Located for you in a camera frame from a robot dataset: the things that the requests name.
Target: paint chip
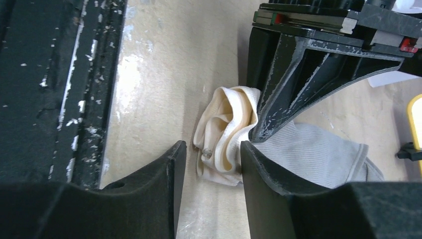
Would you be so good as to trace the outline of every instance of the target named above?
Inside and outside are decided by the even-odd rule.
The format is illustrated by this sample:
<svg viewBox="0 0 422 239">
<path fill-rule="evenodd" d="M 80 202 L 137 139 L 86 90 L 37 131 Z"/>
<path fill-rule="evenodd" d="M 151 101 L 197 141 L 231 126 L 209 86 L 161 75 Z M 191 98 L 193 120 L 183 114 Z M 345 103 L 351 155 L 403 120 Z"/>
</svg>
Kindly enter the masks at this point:
<svg viewBox="0 0 422 239">
<path fill-rule="evenodd" d="M 85 112 L 85 101 L 79 101 L 78 106 L 79 106 L 79 113 L 84 113 Z"/>
<path fill-rule="evenodd" d="M 51 179 L 51 174 L 53 173 L 54 165 L 50 166 L 50 173 L 48 174 L 48 179 Z"/>
<path fill-rule="evenodd" d="M 98 129 L 96 129 L 96 128 L 94 128 L 94 127 L 92 127 L 92 126 L 90 126 L 90 127 L 88 127 L 88 128 L 85 128 L 86 130 L 88 130 L 88 132 L 90 133 L 90 134 L 95 134 L 95 133 L 97 133 L 97 131 L 98 131 Z"/>
<path fill-rule="evenodd" d="M 47 87 L 47 78 L 43 78 L 41 83 L 39 84 L 41 87 Z"/>
<path fill-rule="evenodd" d="M 72 180 L 73 168 L 75 166 L 75 158 L 71 158 L 69 164 L 66 166 L 66 177 L 67 182 L 70 183 Z"/>
<path fill-rule="evenodd" d="M 71 145 L 71 148 L 73 151 L 76 151 L 78 149 L 78 138 L 79 138 L 79 135 L 73 137 L 73 142 Z"/>
<path fill-rule="evenodd" d="M 78 124 L 79 122 L 78 122 L 78 120 L 76 120 L 76 119 L 71 119 L 71 120 L 69 120 L 69 122 L 67 122 L 67 124 L 66 124 L 66 126 L 70 126 L 71 124 Z"/>
<path fill-rule="evenodd" d="M 93 57 L 92 57 L 92 56 L 90 56 L 90 55 L 88 55 L 88 54 L 86 54 L 85 56 L 88 58 L 88 60 L 89 60 L 89 61 L 92 61 L 92 59 L 93 59 Z"/>
<path fill-rule="evenodd" d="M 97 51 L 97 44 L 98 44 L 98 41 L 94 39 L 91 45 L 91 56 L 93 59 L 95 58 L 95 53 Z"/>
</svg>

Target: wooden floor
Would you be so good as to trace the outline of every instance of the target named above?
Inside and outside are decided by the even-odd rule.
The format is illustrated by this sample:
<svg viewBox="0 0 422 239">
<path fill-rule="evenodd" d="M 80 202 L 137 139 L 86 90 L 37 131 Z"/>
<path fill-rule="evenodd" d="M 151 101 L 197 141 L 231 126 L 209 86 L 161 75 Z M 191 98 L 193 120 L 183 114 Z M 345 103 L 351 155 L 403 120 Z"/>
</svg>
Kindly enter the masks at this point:
<svg viewBox="0 0 422 239">
<path fill-rule="evenodd" d="M 244 80 L 258 6 L 257 0 L 129 0 L 101 185 L 185 140 L 178 238 L 249 238 L 243 189 L 197 178 L 192 135 L 214 90 Z M 420 93 L 420 79 L 378 88 L 363 80 L 296 121 L 368 144 L 369 158 L 387 180 L 419 180 L 418 166 L 394 154 L 411 140 L 405 109 Z"/>
</svg>

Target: white paint speck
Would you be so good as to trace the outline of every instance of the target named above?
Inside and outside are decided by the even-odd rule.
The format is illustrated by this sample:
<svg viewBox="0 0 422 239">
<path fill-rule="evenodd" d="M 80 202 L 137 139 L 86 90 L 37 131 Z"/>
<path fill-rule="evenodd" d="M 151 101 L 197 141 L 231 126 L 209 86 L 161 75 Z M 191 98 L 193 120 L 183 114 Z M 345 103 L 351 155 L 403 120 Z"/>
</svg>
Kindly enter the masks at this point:
<svg viewBox="0 0 422 239">
<path fill-rule="evenodd" d="M 92 59 L 95 59 L 95 52 L 97 51 L 97 44 L 98 44 L 98 41 L 94 39 L 93 40 L 93 43 L 91 45 L 91 56 L 92 56 Z"/>
<path fill-rule="evenodd" d="M 50 173 L 48 173 L 48 179 L 51 179 L 51 174 L 53 173 L 54 165 L 50 166 Z"/>
<path fill-rule="evenodd" d="M 67 122 L 67 124 L 66 124 L 66 126 L 70 126 L 71 124 L 78 124 L 79 122 L 78 122 L 78 120 L 77 119 L 71 119 L 71 120 L 69 120 L 69 122 Z"/>
<path fill-rule="evenodd" d="M 110 168 L 110 160 L 107 157 L 105 157 L 103 160 L 103 169 L 101 171 L 102 177 L 105 175 L 105 173 L 107 173 L 109 168 Z"/>
<path fill-rule="evenodd" d="M 41 87 L 47 87 L 47 78 L 43 78 L 41 83 L 39 84 Z"/>
<path fill-rule="evenodd" d="M 92 127 L 92 126 L 90 126 L 90 127 L 86 128 L 86 130 L 88 130 L 88 132 L 89 132 L 90 134 L 97 133 L 97 131 L 98 131 L 98 129 L 96 129 L 96 128 Z"/>
<path fill-rule="evenodd" d="M 129 41 L 132 40 L 132 34 L 130 33 L 131 31 L 133 31 L 133 25 L 124 26 L 123 28 L 124 39 L 127 39 Z"/>
<path fill-rule="evenodd" d="M 85 56 L 88 58 L 89 61 L 92 61 L 92 59 L 93 59 L 92 56 L 90 56 L 88 54 L 86 54 Z"/>
<path fill-rule="evenodd" d="M 84 113 L 85 112 L 85 101 L 79 101 L 78 106 L 79 106 L 79 113 Z"/>
<path fill-rule="evenodd" d="M 66 166 L 66 177 L 67 182 L 70 183 L 72 180 L 72 174 L 73 174 L 73 167 L 75 166 L 75 158 L 71 158 L 69 161 L 69 164 Z"/>
<path fill-rule="evenodd" d="M 73 151 L 76 151 L 78 149 L 78 138 L 79 138 L 79 135 L 73 137 L 73 142 L 71 145 L 71 148 Z"/>
</svg>

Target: white cloth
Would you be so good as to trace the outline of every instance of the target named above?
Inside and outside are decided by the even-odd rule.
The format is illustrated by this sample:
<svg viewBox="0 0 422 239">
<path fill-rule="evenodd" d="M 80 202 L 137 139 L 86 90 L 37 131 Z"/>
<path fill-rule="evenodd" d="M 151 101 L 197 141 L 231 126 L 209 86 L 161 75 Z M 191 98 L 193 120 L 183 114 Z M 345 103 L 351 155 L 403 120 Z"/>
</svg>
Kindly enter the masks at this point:
<svg viewBox="0 0 422 239">
<path fill-rule="evenodd" d="M 236 186 L 240 174 L 240 143 L 258 122 L 256 108 L 261 92 L 245 86 L 219 87 L 199 120 L 193 143 L 200 150 L 200 177 Z"/>
<path fill-rule="evenodd" d="M 368 146 L 340 138 L 317 126 L 287 123 L 263 143 L 253 144 L 266 157 L 296 175 L 328 188 L 350 181 L 384 181 Z"/>
</svg>

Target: cream cloth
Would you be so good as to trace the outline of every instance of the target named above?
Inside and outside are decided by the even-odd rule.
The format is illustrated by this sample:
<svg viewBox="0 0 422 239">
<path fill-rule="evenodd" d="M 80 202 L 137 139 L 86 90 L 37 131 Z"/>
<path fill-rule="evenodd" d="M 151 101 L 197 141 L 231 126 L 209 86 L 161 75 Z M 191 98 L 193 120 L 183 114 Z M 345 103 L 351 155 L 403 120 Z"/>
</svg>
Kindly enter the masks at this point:
<svg viewBox="0 0 422 239">
<path fill-rule="evenodd" d="M 199 120 L 194 145 L 200 150 L 197 173 L 201 178 L 236 186 L 240 173 L 240 142 L 258 122 L 261 92 L 245 86 L 219 87 Z"/>
</svg>

